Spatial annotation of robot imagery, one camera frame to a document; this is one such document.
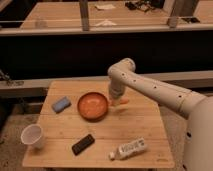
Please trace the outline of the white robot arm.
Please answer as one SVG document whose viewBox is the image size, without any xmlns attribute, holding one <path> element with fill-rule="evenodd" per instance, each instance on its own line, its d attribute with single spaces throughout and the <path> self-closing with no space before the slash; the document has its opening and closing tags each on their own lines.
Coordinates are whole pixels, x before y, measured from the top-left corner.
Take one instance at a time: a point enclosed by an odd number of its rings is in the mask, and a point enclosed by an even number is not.
<svg viewBox="0 0 213 171">
<path fill-rule="evenodd" d="M 125 87 L 129 87 L 180 114 L 188 120 L 183 171 L 213 171 L 213 96 L 140 76 L 135 69 L 131 58 L 124 58 L 109 67 L 111 100 L 119 103 Z"/>
</svg>

